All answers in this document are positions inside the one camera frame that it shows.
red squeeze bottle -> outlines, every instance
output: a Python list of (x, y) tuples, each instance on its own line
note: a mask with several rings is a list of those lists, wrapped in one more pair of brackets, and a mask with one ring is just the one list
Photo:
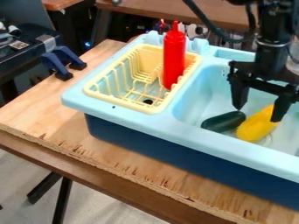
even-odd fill
[(163, 43), (163, 85), (169, 90), (184, 72), (184, 43), (185, 36), (177, 29), (177, 21), (174, 21)]

red bottle cap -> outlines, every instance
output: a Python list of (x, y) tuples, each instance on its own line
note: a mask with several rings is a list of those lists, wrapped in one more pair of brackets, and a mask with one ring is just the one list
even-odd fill
[(181, 42), (184, 41), (185, 37), (182, 32), (178, 30), (178, 23), (174, 21), (172, 24), (172, 30), (166, 32), (165, 39), (170, 42)]

dark green vegetable toy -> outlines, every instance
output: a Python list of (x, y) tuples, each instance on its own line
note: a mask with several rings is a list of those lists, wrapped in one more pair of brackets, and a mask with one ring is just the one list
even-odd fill
[(206, 119), (201, 123), (201, 128), (222, 133), (238, 128), (246, 120), (246, 115), (240, 111), (229, 112)]

wooden table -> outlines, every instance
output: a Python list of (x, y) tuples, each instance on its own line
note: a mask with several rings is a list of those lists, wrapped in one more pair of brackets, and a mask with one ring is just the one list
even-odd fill
[[(111, 0), (96, 0), (96, 5), (99, 9), (107, 11), (202, 24), (182, 0), (122, 0), (117, 7), (111, 2)], [(225, 0), (194, 0), (194, 2), (213, 23), (222, 28), (239, 30), (248, 27), (244, 6), (235, 6)]]
[[(124, 45), (105, 40), (81, 57), (88, 67), (71, 70), (73, 79), (51, 76), (0, 108), (0, 148), (172, 223), (299, 223), (297, 212), (88, 134), (60, 95)], [(97, 167), (74, 159), (86, 149)]]
[(84, 0), (42, 0), (48, 11), (61, 11)]

dish drying rack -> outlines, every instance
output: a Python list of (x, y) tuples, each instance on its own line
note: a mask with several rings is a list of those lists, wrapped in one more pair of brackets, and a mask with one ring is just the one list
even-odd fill
[(187, 52), (184, 74), (168, 90), (163, 87), (163, 48), (139, 44), (87, 82), (83, 91), (99, 100), (146, 114), (159, 113), (167, 107), (200, 61), (200, 56)]

